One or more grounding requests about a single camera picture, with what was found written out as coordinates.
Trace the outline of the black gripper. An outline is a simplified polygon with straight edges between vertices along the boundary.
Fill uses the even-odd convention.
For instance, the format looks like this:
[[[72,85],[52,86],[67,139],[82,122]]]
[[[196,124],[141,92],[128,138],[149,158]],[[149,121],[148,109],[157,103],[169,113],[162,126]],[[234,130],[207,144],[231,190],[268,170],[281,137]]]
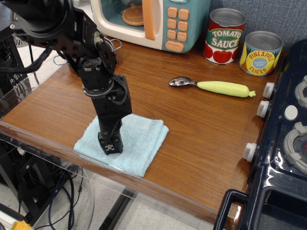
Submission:
[[[99,90],[90,90],[83,86],[83,92],[93,102],[100,127],[98,141],[106,155],[123,152],[123,142],[119,131],[121,119],[132,113],[126,77],[114,75],[110,83],[111,85],[105,89]]]

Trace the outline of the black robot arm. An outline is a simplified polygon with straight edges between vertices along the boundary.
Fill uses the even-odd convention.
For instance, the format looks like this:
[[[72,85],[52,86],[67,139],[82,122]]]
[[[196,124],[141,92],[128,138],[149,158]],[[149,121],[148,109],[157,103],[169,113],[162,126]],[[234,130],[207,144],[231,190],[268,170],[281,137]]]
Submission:
[[[11,11],[5,17],[9,29],[21,40],[43,48],[43,53],[28,67],[2,67],[2,74],[37,71],[52,51],[62,52],[81,78],[83,92],[97,113],[99,144],[105,154],[121,153],[122,118],[131,114],[128,83],[117,75],[116,53],[87,14],[70,0],[3,0]]]

